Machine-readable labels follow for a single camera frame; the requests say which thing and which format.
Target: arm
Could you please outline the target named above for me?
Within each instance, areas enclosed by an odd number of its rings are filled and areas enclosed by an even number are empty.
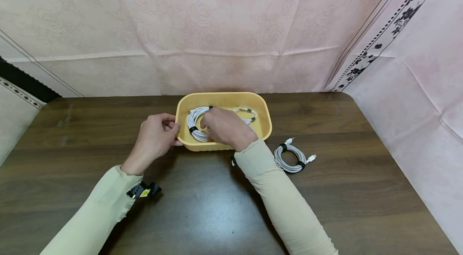
[[[238,166],[261,195],[268,216],[291,255],[337,255],[331,239],[263,140],[235,154]]]
[[[182,145],[176,136],[180,124],[167,113],[150,115],[140,127],[137,142],[122,166],[104,174],[77,213],[40,253],[41,255],[97,255],[117,222],[135,199],[126,193],[143,178],[147,167],[170,145]]]
[[[204,114],[201,127],[210,137],[231,145],[244,175],[261,195],[268,216],[291,255],[337,255],[317,216],[274,161],[272,152],[232,111],[213,108]]]
[[[119,166],[111,168],[82,207],[40,254],[98,254],[113,227],[125,217],[135,202],[125,193],[142,178],[127,175]]]

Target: cable strap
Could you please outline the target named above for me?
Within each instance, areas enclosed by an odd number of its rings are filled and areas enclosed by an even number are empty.
[[[301,170],[303,170],[305,167],[305,163],[303,163],[302,161],[298,161],[296,165],[301,166],[302,167]]]
[[[281,143],[280,146],[283,148],[281,152],[285,152],[288,150],[288,147],[286,146],[286,143]]]
[[[231,165],[232,165],[233,167],[237,167],[238,164],[236,163],[235,155],[232,155],[232,156],[230,157],[230,159],[231,159]]]

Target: hand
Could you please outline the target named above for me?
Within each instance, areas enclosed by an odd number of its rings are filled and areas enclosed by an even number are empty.
[[[167,113],[150,115],[143,121],[137,142],[121,170],[128,175],[141,175],[158,157],[164,155],[171,145],[183,145],[176,139],[180,123]]]
[[[258,136],[235,112],[214,107],[205,112],[201,128],[209,127],[209,137],[216,142],[231,145],[240,152],[247,148]]]

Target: wooden table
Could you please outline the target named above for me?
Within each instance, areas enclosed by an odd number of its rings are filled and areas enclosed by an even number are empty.
[[[456,254],[349,96],[263,97],[270,149],[294,136],[306,155],[317,154],[290,178],[340,254]],[[38,254],[103,173],[125,160],[140,123],[175,113],[180,98],[58,99],[43,108],[0,168],[2,253]],[[162,196],[138,200],[100,254],[284,254],[231,154],[182,147],[156,160],[145,178],[162,186]]]

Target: person's left hand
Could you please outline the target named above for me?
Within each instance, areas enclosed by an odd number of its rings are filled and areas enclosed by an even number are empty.
[[[121,170],[128,175],[141,175],[158,157],[164,155],[171,145],[183,145],[176,139],[180,123],[175,115],[161,113],[150,115],[143,121],[137,142]]]

